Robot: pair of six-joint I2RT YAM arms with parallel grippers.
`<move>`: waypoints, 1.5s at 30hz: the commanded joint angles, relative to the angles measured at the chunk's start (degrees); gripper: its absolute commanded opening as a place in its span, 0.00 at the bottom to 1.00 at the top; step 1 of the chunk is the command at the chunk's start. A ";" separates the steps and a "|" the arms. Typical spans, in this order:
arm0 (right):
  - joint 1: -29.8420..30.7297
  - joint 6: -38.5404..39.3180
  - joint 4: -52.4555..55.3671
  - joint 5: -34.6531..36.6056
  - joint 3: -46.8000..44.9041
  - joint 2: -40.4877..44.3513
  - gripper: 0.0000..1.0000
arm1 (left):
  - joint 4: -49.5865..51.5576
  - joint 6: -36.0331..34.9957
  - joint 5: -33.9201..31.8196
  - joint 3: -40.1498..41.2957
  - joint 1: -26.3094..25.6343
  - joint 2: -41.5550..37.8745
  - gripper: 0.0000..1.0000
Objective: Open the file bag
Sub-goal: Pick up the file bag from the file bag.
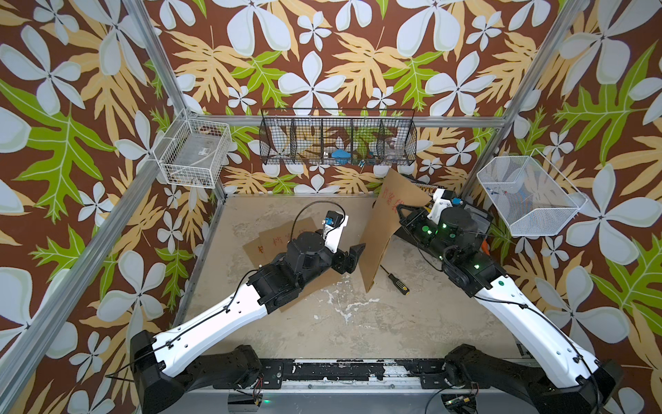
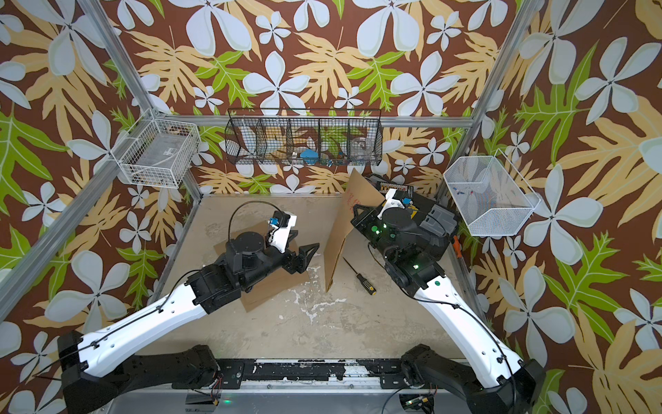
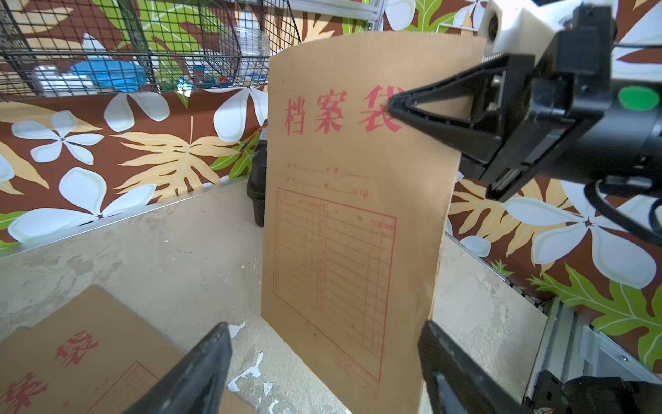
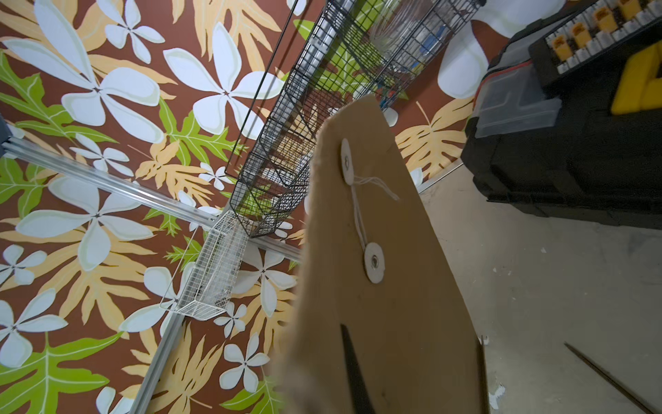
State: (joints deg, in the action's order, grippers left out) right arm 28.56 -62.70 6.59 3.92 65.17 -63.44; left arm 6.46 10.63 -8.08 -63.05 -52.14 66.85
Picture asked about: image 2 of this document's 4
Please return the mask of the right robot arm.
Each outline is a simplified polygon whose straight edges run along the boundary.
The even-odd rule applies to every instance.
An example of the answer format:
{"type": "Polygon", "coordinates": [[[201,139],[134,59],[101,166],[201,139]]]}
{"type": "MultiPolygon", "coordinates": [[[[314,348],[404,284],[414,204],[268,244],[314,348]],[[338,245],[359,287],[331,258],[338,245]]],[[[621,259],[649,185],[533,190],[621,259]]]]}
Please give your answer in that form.
{"type": "Polygon", "coordinates": [[[403,207],[355,205],[352,224],[380,253],[398,288],[434,317],[466,360],[453,361],[419,344],[401,358],[405,385],[447,390],[472,413],[532,412],[544,370],[505,345],[457,292],[439,264],[448,241],[417,224],[403,207]]]}

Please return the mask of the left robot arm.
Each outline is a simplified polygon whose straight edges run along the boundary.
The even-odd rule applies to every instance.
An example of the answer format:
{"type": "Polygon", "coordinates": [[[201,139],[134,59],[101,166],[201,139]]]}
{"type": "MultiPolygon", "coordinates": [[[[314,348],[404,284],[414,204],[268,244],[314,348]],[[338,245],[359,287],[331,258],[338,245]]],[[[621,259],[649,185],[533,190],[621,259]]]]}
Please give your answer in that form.
{"type": "Polygon", "coordinates": [[[165,298],[99,331],[62,336],[58,341],[61,389],[68,412],[94,412],[124,393],[151,386],[196,389],[218,384],[222,371],[207,346],[165,355],[139,352],[238,300],[276,271],[304,273],[318,249],[316,243],[297,252],[278,249],[259,233],[242,233],[227,242],[215,262],[193,271],[165,298]]]}

